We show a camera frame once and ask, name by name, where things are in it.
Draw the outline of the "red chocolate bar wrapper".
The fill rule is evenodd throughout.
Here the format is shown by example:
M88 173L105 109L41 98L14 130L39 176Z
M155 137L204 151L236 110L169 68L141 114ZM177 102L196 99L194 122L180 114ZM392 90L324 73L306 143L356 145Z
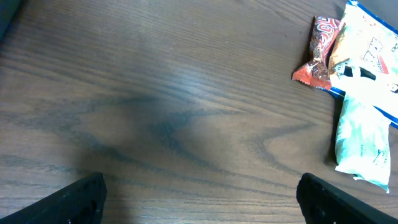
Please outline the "red chocolate bar wrapper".
M309 43L311 59L292 74L292 80L323 90L331 89L327 62L330 50L344 25L338 19L314 17Z

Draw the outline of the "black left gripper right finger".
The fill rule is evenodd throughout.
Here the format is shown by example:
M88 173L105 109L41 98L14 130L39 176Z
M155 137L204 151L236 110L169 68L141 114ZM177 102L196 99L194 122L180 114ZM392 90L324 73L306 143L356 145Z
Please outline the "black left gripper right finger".
M397 224L397 219L323 179L304 173L296 198L307 223Z

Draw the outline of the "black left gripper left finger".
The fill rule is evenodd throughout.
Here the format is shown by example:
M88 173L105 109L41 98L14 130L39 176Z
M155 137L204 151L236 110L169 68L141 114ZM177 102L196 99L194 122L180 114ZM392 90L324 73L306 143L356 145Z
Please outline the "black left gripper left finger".
M94 172L1 218L1 224L100 224L106 195L104 175Z

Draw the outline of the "yellow snack bag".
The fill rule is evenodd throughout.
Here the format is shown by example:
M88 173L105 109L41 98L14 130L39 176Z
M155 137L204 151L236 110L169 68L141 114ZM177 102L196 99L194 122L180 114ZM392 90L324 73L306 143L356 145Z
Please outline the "yellow snack bag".
M357 91L397 127L397 29L358 1L348 1L345 23L329 58L330 94Z

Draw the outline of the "light teal snack packet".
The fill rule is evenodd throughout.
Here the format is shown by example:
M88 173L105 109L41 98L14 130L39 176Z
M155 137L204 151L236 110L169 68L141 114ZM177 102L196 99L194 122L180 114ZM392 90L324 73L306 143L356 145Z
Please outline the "light teal snack packet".
M389 125L379 110L345 95L336 129L335 170L353 174L389 193L391 155Z

